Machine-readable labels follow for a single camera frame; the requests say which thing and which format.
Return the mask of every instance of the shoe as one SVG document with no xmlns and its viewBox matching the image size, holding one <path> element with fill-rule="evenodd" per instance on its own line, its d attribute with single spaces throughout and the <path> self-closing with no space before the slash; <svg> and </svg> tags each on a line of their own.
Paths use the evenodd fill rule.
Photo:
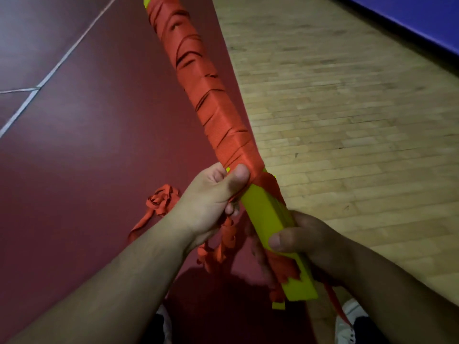
<svg viewBox="0 0 459 344">
<path fill-rule="evenodd" d="M 364 308 L 362 308 L 355 299 L 351 299 L 344 303 L 342 309 L 352 325 L 354 325 L 358 317 L 368 317 Z M 337 317 L 335 322 L 335 344 L 354 343 L 355 332 L 353 328 L 345 323 L 340 317 Z"/>
<path fill-rule="evenodd" d="M 172 344 L 172 322 L 166 310 L 166 307 L 161 304 L 156 314 L 164 318 L 164 323 L 163 323 L 164 344 Z"/>
<path fill-rule="evenodd" d="M 166 308 L 161 304 L 148 324 L 139 344 L 172 344 L 172 323 Z"/>
</svg>

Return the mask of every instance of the hardwood floor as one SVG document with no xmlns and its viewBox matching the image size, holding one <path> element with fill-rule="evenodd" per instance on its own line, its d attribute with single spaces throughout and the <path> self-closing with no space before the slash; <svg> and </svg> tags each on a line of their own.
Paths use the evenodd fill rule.
<svg viewBox="0 0 459 344">
<path fill-rule="evenodd" d="M 459 79 L 330 0 L 213 1 L 289 207 L 459 304 Z"/>
</svg>

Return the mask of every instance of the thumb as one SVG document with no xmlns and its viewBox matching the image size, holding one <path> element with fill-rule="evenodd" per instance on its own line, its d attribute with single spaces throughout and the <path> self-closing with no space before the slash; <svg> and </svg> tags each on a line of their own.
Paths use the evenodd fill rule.
<svg viewBox="0 0 459 344">
<path fill-rule="evenodd" d="M 244 164 L 238 164 L 227 177 L 221 180 L 215 186 L 216 200 L 224 202 L 238 193 L 249 181 L 250 172 Z"/>
<path fill-rule="evenodd" d="M 309 229 L 305 227 L 285 228 L 271 235 L 268 245 L 278 252 L 311 252 L 314 248 Z"/>
</svg>

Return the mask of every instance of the white sneaker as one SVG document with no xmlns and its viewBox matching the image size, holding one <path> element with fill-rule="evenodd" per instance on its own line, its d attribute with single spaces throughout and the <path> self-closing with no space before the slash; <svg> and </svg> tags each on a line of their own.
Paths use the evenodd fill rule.
<svg viewBox="0 0 459 344">
<path fill-rule="evenodd" d="M 344 303 L 342 308 L 352 325 L 354 325 L 355 320 L 358 317 L 368 317 L 368 314 L 365 312 L 364 308 L 362 308 L 355 299 L 351 299 Z M 335 344 L 353 343 L 355 343 L 354 330 L 340 317 L 337 317 L 335 322 Z"/>
<path fill-rule="evenodd" d="M 163 316 L 164 318 L 164 324 L 163 324 L 164 344 L 172 344 L 172 322 L 166 310 L 166 307 L 161 304 L 156 313 Z"/>
</svg>

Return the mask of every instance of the hand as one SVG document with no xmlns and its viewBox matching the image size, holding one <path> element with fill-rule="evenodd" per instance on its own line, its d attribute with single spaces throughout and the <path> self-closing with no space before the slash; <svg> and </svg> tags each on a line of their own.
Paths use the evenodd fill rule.
<svg viewBox="0 0 459 344">
<path fill-rule="evenodd" d="M 180 234 L 191 242 L 186 252 L 217 232 L 217 221 L 223 212 L 238 215 L 237 204 L 229 203 L 228 200 L 244 188 L 249 177 L 249 169 L 243 164 L 227 174 L 221 163 L 216 163 L 194 178 L 179 202 L 165 217 L 170 226 L 180 230 Z"/>
<path fill-rule="evenodd" d="M 328 276 L 345 280 L 353 272 L 353 242 L 318 218 L 297 211 L 291 214 L 298 227 L 273 234 L 269 246 L 278 252 L 302 252 Z"/>
</svg>

